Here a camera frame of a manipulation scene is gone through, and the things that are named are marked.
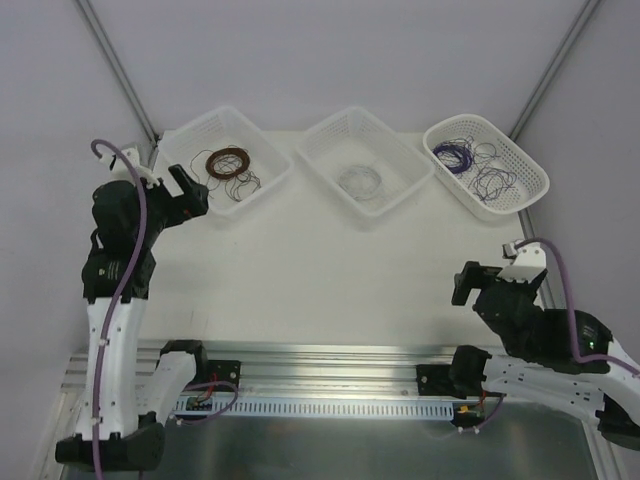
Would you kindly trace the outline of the left white perforated basket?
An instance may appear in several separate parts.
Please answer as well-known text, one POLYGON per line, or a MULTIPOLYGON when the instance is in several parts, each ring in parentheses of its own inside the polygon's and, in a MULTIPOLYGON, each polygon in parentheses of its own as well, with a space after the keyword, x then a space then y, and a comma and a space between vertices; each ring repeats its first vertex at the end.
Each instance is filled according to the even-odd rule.
POLYGON ((159 152, 205 185, 210 212, 227 219, 266 199, 293 170, 292 160, 230 106, 166 132, 159 152))

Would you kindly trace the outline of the right white perforated basket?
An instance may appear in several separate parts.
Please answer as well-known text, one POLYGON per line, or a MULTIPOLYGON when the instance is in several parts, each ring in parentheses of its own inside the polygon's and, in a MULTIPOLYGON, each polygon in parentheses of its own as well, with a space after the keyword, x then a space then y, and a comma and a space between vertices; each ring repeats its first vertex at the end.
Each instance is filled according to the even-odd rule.
POLYGON ((497 222, 549 190, 544 169, 487 119, 460 114, 423 135, 436 177, 476 218, 497 222))

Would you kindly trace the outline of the middle white perforated basket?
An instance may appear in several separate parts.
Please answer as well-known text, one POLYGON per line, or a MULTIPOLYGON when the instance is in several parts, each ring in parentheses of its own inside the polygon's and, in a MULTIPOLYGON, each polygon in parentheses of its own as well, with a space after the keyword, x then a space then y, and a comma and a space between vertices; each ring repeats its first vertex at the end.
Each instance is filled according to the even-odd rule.
POLYGON ((304 132, 297 157, 357 230, 374 230, 416 199, 435 168, 371 112, 351 106, 304 132))

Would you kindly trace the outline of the aluminium frame post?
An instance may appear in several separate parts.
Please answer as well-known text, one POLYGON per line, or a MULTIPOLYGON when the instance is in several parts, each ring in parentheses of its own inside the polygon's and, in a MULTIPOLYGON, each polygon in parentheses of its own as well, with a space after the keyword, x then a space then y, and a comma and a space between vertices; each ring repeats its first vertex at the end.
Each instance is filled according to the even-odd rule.
POLYGON ((586 0, 582 2, 518 115, 509 133, 511 140, 517 141, 522 135, 602 4, 602 0, 586 0))
POLYGON ((155 148, 160 138, 159 133, 153 126, 93 2, 73 0, 72 4, 92 36, 146 140, 155 148))

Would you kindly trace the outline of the left aluminium frame post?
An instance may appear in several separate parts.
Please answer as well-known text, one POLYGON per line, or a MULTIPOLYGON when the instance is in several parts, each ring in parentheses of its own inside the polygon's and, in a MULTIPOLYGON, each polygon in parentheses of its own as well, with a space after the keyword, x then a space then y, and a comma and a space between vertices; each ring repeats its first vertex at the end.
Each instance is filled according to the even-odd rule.
POLYGON ((92 36, 146 140, 155 148, 160 138, 159 133, 153 126, 93 2, 73 0, 72 4, 92 36))

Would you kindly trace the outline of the right aluminium frame post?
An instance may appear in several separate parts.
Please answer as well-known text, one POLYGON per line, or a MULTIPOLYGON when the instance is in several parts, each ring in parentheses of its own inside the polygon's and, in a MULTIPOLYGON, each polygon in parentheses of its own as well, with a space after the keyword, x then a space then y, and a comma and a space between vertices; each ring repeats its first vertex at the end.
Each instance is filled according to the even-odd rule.
POLYGON ((511 140, 517 141, 522 135, 602 4, 602 0, 586 0, 582 2, 518 115, 509 133, 511 140))

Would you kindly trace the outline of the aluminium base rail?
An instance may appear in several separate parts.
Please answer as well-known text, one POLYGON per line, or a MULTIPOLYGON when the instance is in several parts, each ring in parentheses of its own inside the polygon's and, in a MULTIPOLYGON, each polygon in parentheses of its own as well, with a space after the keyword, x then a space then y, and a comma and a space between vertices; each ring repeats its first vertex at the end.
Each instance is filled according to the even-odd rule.
POLYGON ((449 364, 453 346, 294 345, 206 341, 237 360, 243 397, 401 399, 418 396, 416 366, 449 364))

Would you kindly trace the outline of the white perforated basket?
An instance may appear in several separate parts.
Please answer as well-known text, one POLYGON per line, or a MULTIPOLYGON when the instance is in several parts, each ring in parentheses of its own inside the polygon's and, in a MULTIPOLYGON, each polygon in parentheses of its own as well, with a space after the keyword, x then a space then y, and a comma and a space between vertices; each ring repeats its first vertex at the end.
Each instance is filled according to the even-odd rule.
POLYGON ((304 132, 297 157, 357 230, 374 230, 416 199, 435 168, 371 112, 351 106, 304 132))
POLYGON ((293 170, 292 160, 230 106, 166 132, 159 152, 205 185, 210 212, 227 219, 266 199, 293 170))
POLYGON ((544 169, 487 119, 460 114, 423 135, 436 177, 476 218, 497 222, 549 190, 544 169))

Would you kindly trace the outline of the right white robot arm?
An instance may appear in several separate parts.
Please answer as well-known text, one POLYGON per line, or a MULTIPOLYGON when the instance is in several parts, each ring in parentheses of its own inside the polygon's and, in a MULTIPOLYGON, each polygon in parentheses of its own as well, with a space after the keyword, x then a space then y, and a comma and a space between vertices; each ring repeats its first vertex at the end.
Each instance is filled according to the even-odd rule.
POLYGON ((576 314, 578 346, 581 354, 597 358, 588 363, 574 358, 567 311, 535 303, 546 275, 541 267, 530 279, 513 280, 502 268, 476 261, 455 274, 452 305, 465 305, 477 290, 472 309, 500 338, 505 352, 457 347, 450 386, 462 396, 485 391, 524 397, 595 426, 613 444, 637 450, 638 378, 611 362, 609 350, 618 345, 612 332, 583 311, 576 314))

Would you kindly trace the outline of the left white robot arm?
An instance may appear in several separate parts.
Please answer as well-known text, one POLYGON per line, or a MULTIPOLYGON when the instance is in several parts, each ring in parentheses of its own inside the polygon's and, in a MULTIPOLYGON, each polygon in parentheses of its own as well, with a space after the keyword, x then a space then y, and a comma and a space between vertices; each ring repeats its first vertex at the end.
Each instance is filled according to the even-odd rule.
POLYGON ((165 423, 185 387, 199 389, 210 365, 199 340, 170 340, 151 378, 136 386, 139 333, 166 229, 204 215, 207 192, 180 165, 168 169, 182 192, 164 183, 112 180, 93 193, 96 228, 82 270, 89 350, 85 391, 74 432, 56 444, 58 463, 93 472, 146 472, 159 466, 165 423))

